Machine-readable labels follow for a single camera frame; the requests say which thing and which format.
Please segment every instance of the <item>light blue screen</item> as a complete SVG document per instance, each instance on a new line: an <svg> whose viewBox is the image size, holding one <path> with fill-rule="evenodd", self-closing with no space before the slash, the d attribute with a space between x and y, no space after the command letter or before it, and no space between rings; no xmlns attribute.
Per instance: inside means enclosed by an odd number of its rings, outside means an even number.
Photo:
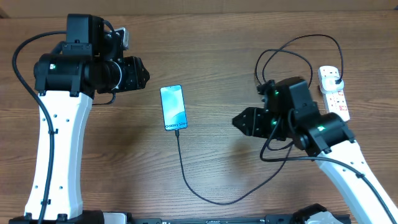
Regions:
<svg viewBox="0 0 398 224"><path fill-rule="evenodd" d="M163 118L166 131L186 128L184 100L181 85L167 86L160 89L162 97Z"/></svg>

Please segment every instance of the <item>wooden table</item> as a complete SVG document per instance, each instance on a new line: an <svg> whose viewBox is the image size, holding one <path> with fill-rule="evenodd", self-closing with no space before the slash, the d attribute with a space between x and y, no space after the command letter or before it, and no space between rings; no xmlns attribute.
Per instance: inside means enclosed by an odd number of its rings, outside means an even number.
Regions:
<svg viewBox="0 0 398 224"><path fill-rule="evenodd" d="M188 129L181 145L188 182L217 202L234 200L272 175L280 164L259 160L264 139L246 137L231 119L248 106L261 107L253 78L259 54L294 37L328 34L344 53L345 92L356 134L371 169L398 203L398 13L295 12L106 17L131 32L125 55L142 58L150 72L144 90L118 94L95 106L88 119L81 165L85 209L129 211L135 217L250 217L291 213L313 203L349 213L334 185L313 162L288 162L271 182L243 201L217 206L185 186L173 132L163 126L159 88L183 86ZM0 19L0 216L22 215L34 177L39 110L11 67L16 47L33 35L64 30L66 19ZM33 86L33 66L62 35L29 44L18 66ZM311 61L340 68L332 41L302 39L289 46ZM309 78L308 65L279 54L268 79ZM310 90L321 109L317 73ZM96 95L105 102L109 95ZM284 156L286 152L273 152ZM305 153L294 150L292 156Z"/></svg>

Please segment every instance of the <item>white power strip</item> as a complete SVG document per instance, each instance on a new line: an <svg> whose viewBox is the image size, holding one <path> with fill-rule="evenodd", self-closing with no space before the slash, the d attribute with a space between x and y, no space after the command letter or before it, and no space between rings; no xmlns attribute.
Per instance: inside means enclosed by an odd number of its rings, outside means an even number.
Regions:
<svg viewBox="0 0 398 224"><path fill-rule="evenodd" d="M326 87L327 91L323 89L322 85L324 83L328 83L330 80L335 80L340 77L338 69L333 66L322 66L318 70L318 78L320 82L320 88L323 95L323 102L325 102L325 108L328 113L336 113L343 119L343 121L349 121L349 112L347 107L347 101L344 96L344 83L340 85L335 85L335 87L331 88L330 86Z"/></svg>

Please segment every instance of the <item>beige wall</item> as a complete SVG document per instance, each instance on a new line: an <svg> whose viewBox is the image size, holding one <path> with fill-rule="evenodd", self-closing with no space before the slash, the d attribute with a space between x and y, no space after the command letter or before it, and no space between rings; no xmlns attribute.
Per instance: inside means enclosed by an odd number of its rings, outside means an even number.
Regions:
<svg viewBox="0 0 398 224"><path fill-rule="evenodd" d="M398 0L0 0L3 17L392 10Z"/></svg>

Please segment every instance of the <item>wooden surface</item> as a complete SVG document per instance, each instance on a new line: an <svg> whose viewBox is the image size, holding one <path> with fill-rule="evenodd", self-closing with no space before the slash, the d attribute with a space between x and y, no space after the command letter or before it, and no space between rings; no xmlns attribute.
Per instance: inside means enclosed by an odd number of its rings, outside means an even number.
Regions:
<svg viewBox="0 0 398 224"><path fill-rule="evenodd" d="M393 10L398 0L0 0L6 18Z"/></svg>
<svg viewBox="0 0 398 224"><path fill-rule="evenodd" d="M255 90L259 54L305 34L335 37L344 53L349 127L385 190L398 203L398 13L295 12L182 16L106 17L132 35L126 55L142 58L147 88L119 94L111 106L95 106L86 127L81 190L85 209L129 211L135 217L250 217L291 213L313 203L348 213L341 195L313 162L288 162L267 185L243 201L217 206L185 186L173 132L164 131L159 88L181 84L188 129L181 147L188 182L218 202L240 197L280 164L259 160L263 139L246 137L231 119L248 106L262 106ZM11 67L15 48L33 35L63 30L65 19L1 19L0 29L0 217L22 215L32 187L39 134L38 106ZM18 66L34 84L33 66L58 41L28 45ZM289 46L311 61L340 67L332 41L314 37ZM309 78L308 65L277 55L267 78ZM314 73L311 93L323 108ZM96 95L105 102L109 95ZM286 152L273 152L284 156ZM304 155L295 149L294 155Z"/></svg>

